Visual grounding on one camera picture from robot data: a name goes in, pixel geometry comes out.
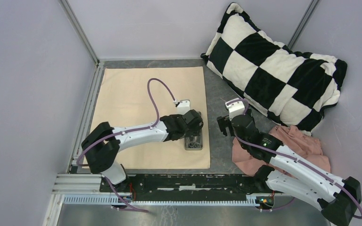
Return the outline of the metal instrument tray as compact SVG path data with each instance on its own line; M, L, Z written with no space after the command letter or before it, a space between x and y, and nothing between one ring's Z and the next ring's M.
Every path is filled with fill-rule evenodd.
M199 151L203 149L202 129L197 136L184 137L184 148L188 151Z

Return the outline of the beige cloth wrap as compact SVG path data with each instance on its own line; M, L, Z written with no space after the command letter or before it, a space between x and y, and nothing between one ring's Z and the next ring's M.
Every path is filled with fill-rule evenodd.
M121 151L116 160L126 169L187 170L210 167L210 145L203 67L106 69L91 129L101 122L112 127L146 124L158 115L175 114L173 100L190 100L201 112L203 149L187 151L184 141L156 142Z

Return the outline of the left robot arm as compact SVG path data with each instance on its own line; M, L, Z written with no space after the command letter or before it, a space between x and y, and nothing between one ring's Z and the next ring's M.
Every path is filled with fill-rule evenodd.
M129 187L123 166L115 161L119 152L138 145L176 141L195 135L203 128L201 114L189 110L185 114L165 115L158 121L129 128L100 123L81 144L82 153L92 174L102 174L118 192Z

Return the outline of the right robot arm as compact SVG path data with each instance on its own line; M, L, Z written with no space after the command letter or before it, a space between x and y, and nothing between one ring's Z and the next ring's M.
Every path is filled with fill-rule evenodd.
M220 116L217 123L225 136L234 136L245 151L266 163L254 175L257 191L293 196L319 210L336 226L347 226L353 218L362 219L361 184L357 179L343 179L314 165L279 139L260 132L247 114Z

